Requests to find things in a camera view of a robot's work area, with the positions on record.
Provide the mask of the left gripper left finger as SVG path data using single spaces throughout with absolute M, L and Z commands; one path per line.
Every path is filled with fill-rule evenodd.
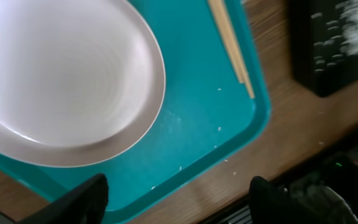
M 108 204 L 108 180 L 97 174 L 19 224 L 99 224 Z

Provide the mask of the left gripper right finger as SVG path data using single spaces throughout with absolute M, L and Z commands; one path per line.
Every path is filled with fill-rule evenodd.
M 322 223 L 319 216 L 260 176 L 250 182 L 249 208 L 255 224 Z

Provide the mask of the white rice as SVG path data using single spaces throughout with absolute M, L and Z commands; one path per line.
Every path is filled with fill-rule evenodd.
M 313 71 L 340 64 L 358 70 L 358 0 L 311 2 Z

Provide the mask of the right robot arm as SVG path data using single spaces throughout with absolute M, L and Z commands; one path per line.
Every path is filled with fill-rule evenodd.
M 319 153 L 273 184 L 330 223 L 358 223 L 358 150 Z

